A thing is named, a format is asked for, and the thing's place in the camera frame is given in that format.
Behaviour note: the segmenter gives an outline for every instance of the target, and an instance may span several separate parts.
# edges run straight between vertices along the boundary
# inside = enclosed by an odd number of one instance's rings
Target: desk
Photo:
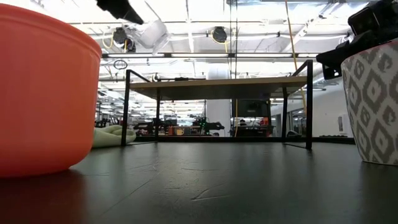
[[[307,67],[307,76],[297,75]],[[159,120],[161,100],[216,100],[216,99],[264,99],[283,98],[282,142],[286,142],[287,97],[307,85],[307,137],[306,149],[312,145],[312,91],[313,62],[307,60],[291,77],[246,78],[229,80],[195,80],[177,82],[130,83],[126,71],[123,130],[127,129],[129,90],[136,91],[157,101],[156,121]],[[159,139],[159,125],[155,126],[155,140]]]
[[[240,78],[132,83],[130,89],[154,100],[157,90],[161,92],[161,100],[264,99],[282,98],[283,88],[289,95],[306,83],[306,77]]]

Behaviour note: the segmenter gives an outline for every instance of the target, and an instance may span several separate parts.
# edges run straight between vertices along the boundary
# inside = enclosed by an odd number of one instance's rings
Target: orange bowl
[[[93,143],[101,48],[82,31],[0,4],[0,177],[80,162]]]

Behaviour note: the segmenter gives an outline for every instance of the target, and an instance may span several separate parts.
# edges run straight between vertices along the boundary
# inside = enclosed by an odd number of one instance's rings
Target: wall
[[[327,86],[326,91],[313,93],[313,136],[342,135],[339,131],[338,117],[347,114],[342,80],[339,85]],[[303,108],[302,100],[289,100],[287,111]],[[271,114],[282,114],[283,105],[273,106]]]

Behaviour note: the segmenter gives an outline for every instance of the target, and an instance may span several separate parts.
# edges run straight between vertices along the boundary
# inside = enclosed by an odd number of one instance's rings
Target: patterned pot
[[[398,165],[398,42],[377,46],[342,64],[351,128],[365,162]]]

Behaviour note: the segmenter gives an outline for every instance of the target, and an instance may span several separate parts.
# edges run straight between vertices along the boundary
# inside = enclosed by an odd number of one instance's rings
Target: white column
[[[210,64],[209,71],[207,73],[207,80],[215,79],[229,79],[229,68],[228,64],[225,63],[212,63]],[[225,127],[224,131],[212,131],[218,132],[220,137],[229,137],[229,130],[231,129],[231,100],[207,100],[206,101],[206,117],[208,122],[219,121],[221,125]]]

